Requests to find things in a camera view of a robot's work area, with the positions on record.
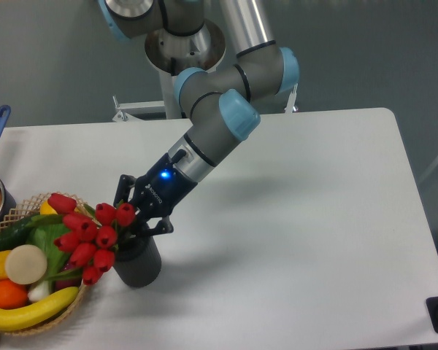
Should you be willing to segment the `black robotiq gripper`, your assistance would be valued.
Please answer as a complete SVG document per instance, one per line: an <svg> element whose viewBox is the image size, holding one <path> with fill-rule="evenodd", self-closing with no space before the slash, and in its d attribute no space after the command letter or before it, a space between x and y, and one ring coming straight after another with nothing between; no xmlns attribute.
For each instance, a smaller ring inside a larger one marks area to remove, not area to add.
<svg viewBox="0 0 438 350"><path fill-rule="evenodd" d="M129 238L146 238L174 231L169 215L198 184L174 167L186 155L187 152L176 152L170 157L165 153L144 176L120 176L113 205L130 203L139 210L138 218L128 227ZM157 217L160 218L155 226L150 227L147 221Z"/></svg>

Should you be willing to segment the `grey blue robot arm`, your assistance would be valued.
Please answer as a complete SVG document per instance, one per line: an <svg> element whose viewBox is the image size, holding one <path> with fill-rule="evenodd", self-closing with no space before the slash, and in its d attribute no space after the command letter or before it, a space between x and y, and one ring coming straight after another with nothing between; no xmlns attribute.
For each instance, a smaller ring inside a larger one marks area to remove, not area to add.
<svg viewBox="0 0 438 350"><path fill-rule="evenodd" d="M115 195L136 212L125 236L170 233L173 208L260 123L252 102L293 88L299 64L276 44L262 1L220 3L237 57L224 70L223 33L205 18L203 1L100 1L99 8L115 37L145 36L146 56L170 83L165 110L192 123L144 176L123 175Z"/></svg>

